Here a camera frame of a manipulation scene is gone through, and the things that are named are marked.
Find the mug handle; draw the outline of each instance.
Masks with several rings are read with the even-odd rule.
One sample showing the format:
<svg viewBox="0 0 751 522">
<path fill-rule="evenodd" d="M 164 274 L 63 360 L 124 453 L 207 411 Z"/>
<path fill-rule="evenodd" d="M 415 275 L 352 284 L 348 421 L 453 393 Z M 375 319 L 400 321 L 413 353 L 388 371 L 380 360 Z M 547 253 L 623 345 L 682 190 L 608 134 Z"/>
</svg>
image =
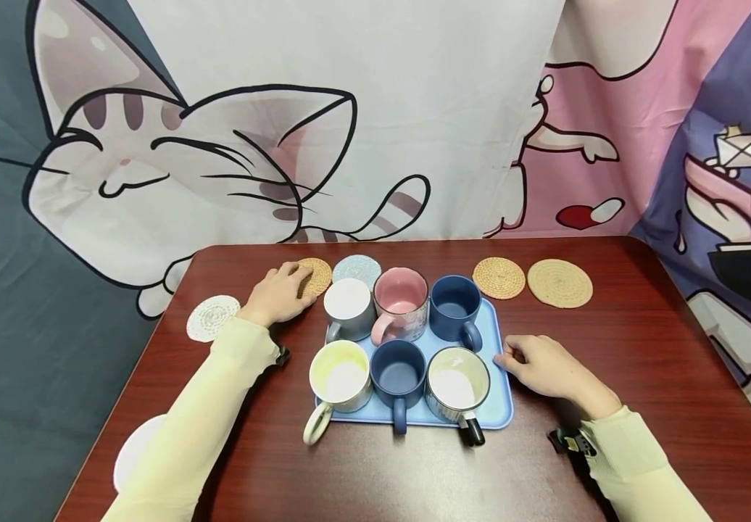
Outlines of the mug handle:
<svg viewBox="0 0 751 522">
<path fill-rule="evenodd" d="M 460 341 L 471 352 L 477 353 L 482 350 L 482 335 L 480 335 L 480 331 L 474 323 L 467 322 L 462 324 Z"/>
<path fill-rule="evenodd" d="M 382 313 L 379 315 L 378 320 L 373 325 L 373 329 L 370 332 L 370 340 L 375 346 L 381 345 L 383 341 L 386 341 L 385 333 L 387 332 L 387 328 L 390 328 L 390 325 L 393 324 L 393 320 L 396 319 L 393 317 L 393 315 Z"/>
<path fill-rule="evenodd" d="M 312 412 L 303 430 L 303 442 L 308 445 L 316 443 L 326 431 L 328 422 L 332 420 L 332 405 L 321 402 Z"/>
<path fill-rule="evenodd" d="M 332 341 L 337 341 L 339 337 L 341 337 L 341 324 L 332 323 L 328 325 L 328 329 L 326 330 L 326 339 L 324 339 L 324 344 L 328 344 Z"/>
<path fill-rule="evenodd" d="M 474 412 L 462 414 L 460 419 L 460 431 L 462 440 L 469 446 L 482 446 L 486 443 L 486 436 L 482 434 L 482 428 Z"/>
<path fill-rule="evenodd" d="M 404 397 L 393 400 L 393 433 L 396 435 L 407 433 L 407 403 Z"/>
</svg>

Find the envelope illustration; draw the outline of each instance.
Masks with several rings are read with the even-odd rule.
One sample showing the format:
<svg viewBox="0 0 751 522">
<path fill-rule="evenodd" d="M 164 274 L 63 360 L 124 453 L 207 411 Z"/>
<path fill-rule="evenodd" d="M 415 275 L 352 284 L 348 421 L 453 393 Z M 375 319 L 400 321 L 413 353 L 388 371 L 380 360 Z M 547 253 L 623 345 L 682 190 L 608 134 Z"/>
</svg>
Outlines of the envelope illustration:
<svg viewBox="0 0 751 522">
<path fill-rule="evenodd" d="M 751 134 L 742 134 L 738 127 L 727 128 L 715 135 L 718 163 L 726 169 L 751 168 Z"/>
<path fill-rule="evenodd" d="M 727 202 L 751 219 L 751 188 L 721 174 L 703 161 L 687 155 L 683 161 L 686 182 L 713 202 Z"/>
</svg>

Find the mug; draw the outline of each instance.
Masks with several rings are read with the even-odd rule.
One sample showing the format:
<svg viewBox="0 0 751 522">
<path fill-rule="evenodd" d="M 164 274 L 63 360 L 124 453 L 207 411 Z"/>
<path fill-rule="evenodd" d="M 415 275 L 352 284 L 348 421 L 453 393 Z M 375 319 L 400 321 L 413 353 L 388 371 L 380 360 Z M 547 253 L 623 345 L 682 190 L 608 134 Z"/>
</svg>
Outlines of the mug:
<svg viewBox="0 0 751 522">
<path fill-rule="evenodd" d="M 459 341 L 471 352 L 482 350 L 482 336 L 474 325 L 482 296 L 474 281 L 446 275 L 431 290 L 431 331 L 445 341 Z"/>
<path fill-rule="evenodd" d="M 379 318 L 372 328 L 372 343 L 419 339 L 427 325 L 427 294 L 427 281 L 415 270 L 391 268 L 381 274 L 373 287 Z"/>
<path fill-rule="evenodd" d="M 309 385 L 320 399 L 303 430 L 303 442 L 316 443 L 326 431 L 332 412 L 351 413 L 370 401 L 370 361 L 353 341 L 334 341 L 320 348 L 309 368 Z"/>
<path fill-rule="evenodd" d="M 360 341 L 370 335 L 376 322 L 370 288 L 357 279 L 341 279 L 328 287 L 324 310 L 328 318 L 327 343 L 339 339 Z"/>
<path fill-rule="evenodd" d="M 489 396 L 491 376 L 486 363 L 463 347 L 442 348 L 428 364 L 425 402 L 431 412 L 457 423 L 462 440 L 469 446 L 482 446 L 486 438 L 474 410 Z"/>
<path fill-rule="evenodd" d="M 393 433 L 407 433 L 407 409 L 425 391 L 425 356 L 410 341 L 387 341 L 370 358 L 370 379 L 375 394 L 393 408 Z"/>
</svg>

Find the black mug handle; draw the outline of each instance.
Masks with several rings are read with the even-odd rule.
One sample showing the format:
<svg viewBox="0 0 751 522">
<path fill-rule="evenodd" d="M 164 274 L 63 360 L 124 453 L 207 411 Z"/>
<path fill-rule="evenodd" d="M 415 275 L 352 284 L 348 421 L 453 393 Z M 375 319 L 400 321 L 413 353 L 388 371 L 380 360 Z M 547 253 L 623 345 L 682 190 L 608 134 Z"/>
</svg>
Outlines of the black mug handle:
<svg viewBox="0 0 751 522">
<path fill-rule="evenodd" d="M 482 446 L 486 443 L 486 437 L 482 434 L 482 428 L 478 419 L 471 414 L 470 417 L 460 419 L 460 439 L 467 446 Z"/>
</svg>

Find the cat tail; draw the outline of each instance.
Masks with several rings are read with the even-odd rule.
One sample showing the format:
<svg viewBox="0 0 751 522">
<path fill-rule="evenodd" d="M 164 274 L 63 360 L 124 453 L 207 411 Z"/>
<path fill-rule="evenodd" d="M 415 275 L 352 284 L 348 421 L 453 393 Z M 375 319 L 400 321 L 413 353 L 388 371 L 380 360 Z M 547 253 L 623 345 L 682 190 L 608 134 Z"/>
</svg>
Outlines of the cat tail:
<svg viewBox="0 0 751 522">
<path fill-rule="evenodd" d="M 304 226 L 292 238 L 295 243 L 377 241 L 397 235 L 419 219 L 431 197 L 431 182 L 410 175 L 387 192 L 375 213 L 353 230 Z"/>
</svg>

